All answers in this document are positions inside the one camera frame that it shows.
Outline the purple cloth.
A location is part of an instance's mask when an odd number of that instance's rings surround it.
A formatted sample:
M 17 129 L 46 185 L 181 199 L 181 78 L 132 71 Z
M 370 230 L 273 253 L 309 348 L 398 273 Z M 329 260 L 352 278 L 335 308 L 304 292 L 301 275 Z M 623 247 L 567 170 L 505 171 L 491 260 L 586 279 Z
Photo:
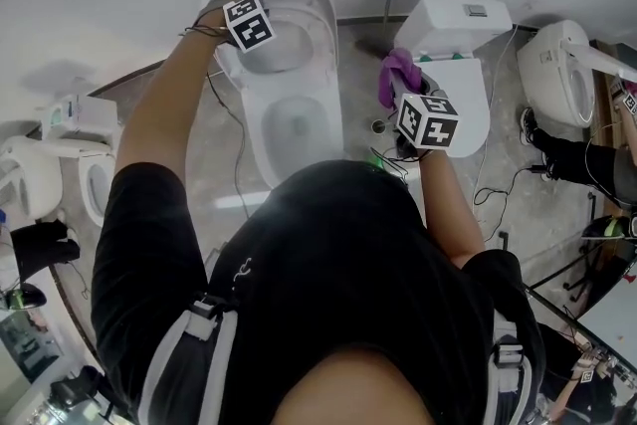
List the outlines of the purple cloth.
M 389 90 L 389 69 L 399 68 L 404 75 L 406 92 L 404 94 L 420 95 L 421 69 L 414 63 L 412 55 L 405 49 L 395 48 L 381 62 L 378 78 L 378 100 L 388 109 L 397 108 L 392 102 Z

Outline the green bottle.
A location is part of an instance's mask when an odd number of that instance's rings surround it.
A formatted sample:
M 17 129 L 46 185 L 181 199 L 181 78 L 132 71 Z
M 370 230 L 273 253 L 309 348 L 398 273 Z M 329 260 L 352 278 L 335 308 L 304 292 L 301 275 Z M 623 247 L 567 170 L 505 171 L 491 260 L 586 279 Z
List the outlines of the green bottle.
M 391 172 L 396 169 L 392 161 L 388 160 L 385 156 L 378 152 L 371 151 L 367 157 L 367 161 L 385 171 Z

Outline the person's chin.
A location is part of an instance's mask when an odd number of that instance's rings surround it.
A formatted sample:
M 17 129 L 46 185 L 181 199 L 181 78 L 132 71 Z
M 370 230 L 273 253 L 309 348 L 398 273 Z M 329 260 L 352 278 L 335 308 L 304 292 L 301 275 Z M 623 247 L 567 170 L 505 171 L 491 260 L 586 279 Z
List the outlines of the person's chin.
M 426 405 L 384 355 L 351 348 L 313 367 L 283 398 L 271 425 L 434 425 Z

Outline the person's left forearm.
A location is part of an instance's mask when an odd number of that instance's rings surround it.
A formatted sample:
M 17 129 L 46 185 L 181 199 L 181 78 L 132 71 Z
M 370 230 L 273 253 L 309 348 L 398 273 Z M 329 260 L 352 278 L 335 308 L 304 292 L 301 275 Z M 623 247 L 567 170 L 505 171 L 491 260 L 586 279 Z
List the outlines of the person's left forearm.
M 220 8 L 204 11 L 184 32 L 124 126 L 116 171 L 138 163 L 153 163 L 185 178 L 188 140 L 205 75 L 226 35 L 225 16 Z

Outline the white smart toilet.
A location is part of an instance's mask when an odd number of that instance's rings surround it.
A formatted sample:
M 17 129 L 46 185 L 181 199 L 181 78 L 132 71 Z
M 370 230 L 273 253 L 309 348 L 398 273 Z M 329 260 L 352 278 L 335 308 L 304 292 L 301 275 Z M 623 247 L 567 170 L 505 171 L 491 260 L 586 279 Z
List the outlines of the white smart toilet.
M 550 119 L 571 126 L 591 125 L 594 72 L 637 84 L 637 70 L 593 48 L 583 28 L 563 20 L 541 28 L 517 52 L 528 101 Z

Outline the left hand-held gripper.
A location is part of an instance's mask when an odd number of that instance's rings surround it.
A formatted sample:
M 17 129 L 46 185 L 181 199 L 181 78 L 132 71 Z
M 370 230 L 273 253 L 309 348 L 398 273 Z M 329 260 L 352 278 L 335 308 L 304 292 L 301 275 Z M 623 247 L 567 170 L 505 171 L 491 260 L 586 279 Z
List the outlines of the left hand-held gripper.
M 226 28 L 243 54 L 276 38 L 263 0 L 233 0 L 223 5 Z

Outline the white toilet with labelled tank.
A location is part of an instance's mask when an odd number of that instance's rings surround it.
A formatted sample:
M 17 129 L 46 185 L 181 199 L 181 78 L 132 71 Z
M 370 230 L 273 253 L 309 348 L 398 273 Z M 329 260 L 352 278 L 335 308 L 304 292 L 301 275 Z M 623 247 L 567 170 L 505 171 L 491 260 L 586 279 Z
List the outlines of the white toilet with labelled tank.
M 116 102 L 68 95 L 42 114 L 44 151 L 78 162 L 79 185 L 90 219 L 104 222 L 121 135 Z

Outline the person's right forearm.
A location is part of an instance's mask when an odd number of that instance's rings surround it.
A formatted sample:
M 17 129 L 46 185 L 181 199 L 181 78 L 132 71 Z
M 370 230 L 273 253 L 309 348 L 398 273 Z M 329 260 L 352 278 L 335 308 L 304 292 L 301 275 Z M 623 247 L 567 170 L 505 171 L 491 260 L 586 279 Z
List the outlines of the person's right forearm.
M 444 151 L 423 154 L 419 170 L 427 229 L 451 263 L 462 269 L 486 250 L 480 226 Z

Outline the wooden door frame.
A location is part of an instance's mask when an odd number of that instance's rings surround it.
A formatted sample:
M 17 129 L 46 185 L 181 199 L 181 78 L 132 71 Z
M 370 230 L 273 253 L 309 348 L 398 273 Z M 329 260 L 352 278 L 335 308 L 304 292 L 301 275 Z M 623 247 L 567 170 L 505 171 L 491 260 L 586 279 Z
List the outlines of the wooden door frame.
M 626 143 L 621 127 L 621 118 L 614 109 L 609 91 L 614 77 L 600 71 L 593 72 L 596 107 L 590 132 L 592 142 L 598 145 L 619 148 Z

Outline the white closed toilet with tank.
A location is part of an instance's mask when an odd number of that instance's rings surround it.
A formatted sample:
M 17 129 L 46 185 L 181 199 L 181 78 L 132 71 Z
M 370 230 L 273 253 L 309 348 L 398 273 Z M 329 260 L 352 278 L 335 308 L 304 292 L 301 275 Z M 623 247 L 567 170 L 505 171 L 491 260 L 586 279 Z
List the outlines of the white closed toilet with tank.
M 420 0 L 394 38 L 384 69 L 394 124 L 416 149 L 467 157 L 486 141 L 491 117 L 476 50 L 513 29 L 495 0 Z

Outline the person's black shirt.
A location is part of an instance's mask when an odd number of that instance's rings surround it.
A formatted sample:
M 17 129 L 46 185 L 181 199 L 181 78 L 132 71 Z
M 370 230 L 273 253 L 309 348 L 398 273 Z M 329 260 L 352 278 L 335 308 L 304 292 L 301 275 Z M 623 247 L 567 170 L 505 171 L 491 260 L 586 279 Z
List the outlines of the person's black shirt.
M 454 266 L 405 185 L 365 162 L 325 161 L 274 189 L 206 272 L 185 188 L 138 163 L 113 179 L 92 283 L 96 350 L 148 425 L 270 425 L 286 394 L 340 350 L 379 352 L 435 425 L 482 425 L 494 319 L 516 326 L 537 394 L 545 353 L 517 257 Z

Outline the black framed mirror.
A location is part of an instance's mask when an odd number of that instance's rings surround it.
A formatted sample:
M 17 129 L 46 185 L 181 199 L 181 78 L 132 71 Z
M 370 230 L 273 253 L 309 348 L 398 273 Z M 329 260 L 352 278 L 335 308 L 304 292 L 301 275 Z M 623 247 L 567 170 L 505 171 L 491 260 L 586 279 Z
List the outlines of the black framed mirror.
M 565 326 L 540 327 L 546 369 L 531 425 L 637 425 L 637 313 L 620 283 Z

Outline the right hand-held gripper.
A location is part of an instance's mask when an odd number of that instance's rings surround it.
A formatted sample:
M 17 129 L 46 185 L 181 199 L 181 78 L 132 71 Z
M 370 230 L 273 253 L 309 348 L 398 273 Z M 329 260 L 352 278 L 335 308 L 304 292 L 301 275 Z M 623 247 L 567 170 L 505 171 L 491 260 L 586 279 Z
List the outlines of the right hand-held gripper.
M 447 151 L 460 124 L 460 115 L 438 82 L 421 74 L 420 94 L 404 94 L 402 70 L 389 69 L 390 97 L 397 104 L 396 152 L 399 159 L 413 160 L 419 151 Z

